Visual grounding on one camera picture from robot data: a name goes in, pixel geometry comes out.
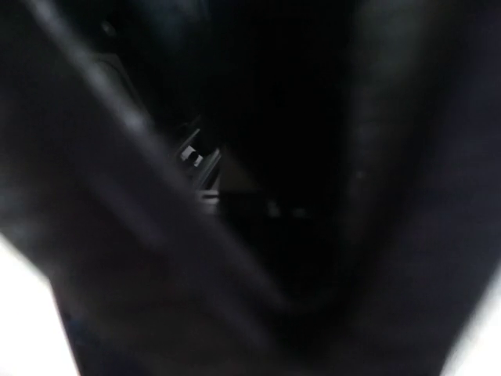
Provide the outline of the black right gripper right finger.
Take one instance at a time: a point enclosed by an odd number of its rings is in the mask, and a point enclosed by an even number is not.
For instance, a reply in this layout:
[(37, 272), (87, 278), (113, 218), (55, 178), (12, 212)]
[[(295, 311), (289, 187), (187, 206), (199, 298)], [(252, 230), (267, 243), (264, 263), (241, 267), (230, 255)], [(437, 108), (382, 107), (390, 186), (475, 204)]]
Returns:
[(366, 1), (350, 272), (306, 375), (438, 375), (500, 260), (500, 4)]

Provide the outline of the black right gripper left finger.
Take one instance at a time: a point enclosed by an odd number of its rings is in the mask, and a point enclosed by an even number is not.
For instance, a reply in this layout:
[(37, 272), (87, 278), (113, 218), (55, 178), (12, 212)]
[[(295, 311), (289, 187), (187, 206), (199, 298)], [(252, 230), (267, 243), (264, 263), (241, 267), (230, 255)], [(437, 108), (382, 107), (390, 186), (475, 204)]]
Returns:
[(1, 232), (151, 375), (295, 375), (286, 297), (59, 1), (1, 4)]

